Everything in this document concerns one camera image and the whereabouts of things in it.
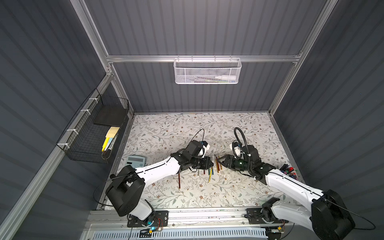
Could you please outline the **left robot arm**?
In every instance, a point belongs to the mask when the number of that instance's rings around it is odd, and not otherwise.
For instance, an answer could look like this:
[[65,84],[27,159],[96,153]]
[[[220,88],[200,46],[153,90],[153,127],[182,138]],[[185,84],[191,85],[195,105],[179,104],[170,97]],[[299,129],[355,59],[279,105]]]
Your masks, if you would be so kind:
[[148,201],[142,199],[144,189],[189,169],[207,171],[214,166],[206,155],[209,149],[206,141],[192,140],[185,149],[172,153],[158,163],[136,169],[127,165],[117,175],[110,175],[111,183],[106,189],[106,196],[120,217],[132,215],[141,221],[151,221],[155,210]]

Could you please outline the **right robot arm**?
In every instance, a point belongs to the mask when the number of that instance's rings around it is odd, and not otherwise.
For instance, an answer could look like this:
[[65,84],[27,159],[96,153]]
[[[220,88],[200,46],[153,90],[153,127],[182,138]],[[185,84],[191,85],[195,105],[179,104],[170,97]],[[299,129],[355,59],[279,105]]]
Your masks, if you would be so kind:
[[297,202],[294,205],[276,197],[267,200],[258,214],[267,224],[277,220],[292,222],[313,231],[321,240],[342,240],[356,226],[339,194],[310,187],[289,177],[264,163],[253,146],[218,158],[218,163],[275,188]]

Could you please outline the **light blue calculator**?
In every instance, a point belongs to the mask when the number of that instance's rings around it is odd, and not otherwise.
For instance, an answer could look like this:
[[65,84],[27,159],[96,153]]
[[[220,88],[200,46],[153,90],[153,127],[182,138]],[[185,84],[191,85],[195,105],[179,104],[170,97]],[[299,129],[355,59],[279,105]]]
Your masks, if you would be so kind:
[[133,168],[142,168],[146,165],[146,157],[137,155],[128,155],[125,157],[126,166],[131,165]]

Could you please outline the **white marker in basket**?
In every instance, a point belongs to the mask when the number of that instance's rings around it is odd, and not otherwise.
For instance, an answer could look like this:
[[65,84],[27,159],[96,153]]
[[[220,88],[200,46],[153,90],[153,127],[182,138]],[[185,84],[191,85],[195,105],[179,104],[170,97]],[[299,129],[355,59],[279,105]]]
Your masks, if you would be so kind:
[[215,79],[217,81],[235,82],[237,80],[237,77],[230,76],[230,75],[221,75],[221,76],[215,76]]

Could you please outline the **yellow sticky notes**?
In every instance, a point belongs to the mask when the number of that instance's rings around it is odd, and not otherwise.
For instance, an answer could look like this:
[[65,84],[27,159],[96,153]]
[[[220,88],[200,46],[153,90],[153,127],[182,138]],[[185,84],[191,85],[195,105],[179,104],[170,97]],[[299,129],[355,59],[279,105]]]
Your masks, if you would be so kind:
[[117,136],[118,131],[120,130],[120,127],[110,127],[108,130],[105,141],[103,143],[102,152],[105,152],[107,149],[109,149],[112,145],[112,142],[114,138]]

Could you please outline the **black notebook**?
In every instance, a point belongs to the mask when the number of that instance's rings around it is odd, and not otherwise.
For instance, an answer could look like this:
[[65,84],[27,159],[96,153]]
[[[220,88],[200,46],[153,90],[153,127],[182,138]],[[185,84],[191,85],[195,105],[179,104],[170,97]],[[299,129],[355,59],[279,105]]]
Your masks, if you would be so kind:
[[125,121],[127,110],[121,107],[102,106],[93,120],[95,125],[120,127]]

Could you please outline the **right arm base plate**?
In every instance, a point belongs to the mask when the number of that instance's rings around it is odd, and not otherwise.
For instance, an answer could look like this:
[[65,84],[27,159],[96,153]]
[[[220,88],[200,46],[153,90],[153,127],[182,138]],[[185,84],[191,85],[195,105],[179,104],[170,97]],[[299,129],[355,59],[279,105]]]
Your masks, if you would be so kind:
[[279,224],[284,225],[285,220],[275,217],[270,210],[263,208],[247,208],[244,217],[249,221],[249,224]]

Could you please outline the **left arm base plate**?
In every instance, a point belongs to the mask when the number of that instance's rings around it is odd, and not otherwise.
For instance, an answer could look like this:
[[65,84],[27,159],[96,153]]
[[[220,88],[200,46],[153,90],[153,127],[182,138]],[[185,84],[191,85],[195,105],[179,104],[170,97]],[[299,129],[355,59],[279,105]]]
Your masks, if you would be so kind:
[[139,227],[166,227],[169,220],[169,211],[154,211],[147,218],[141,220],[136,216],[128,216],[128,228],[139,228]]

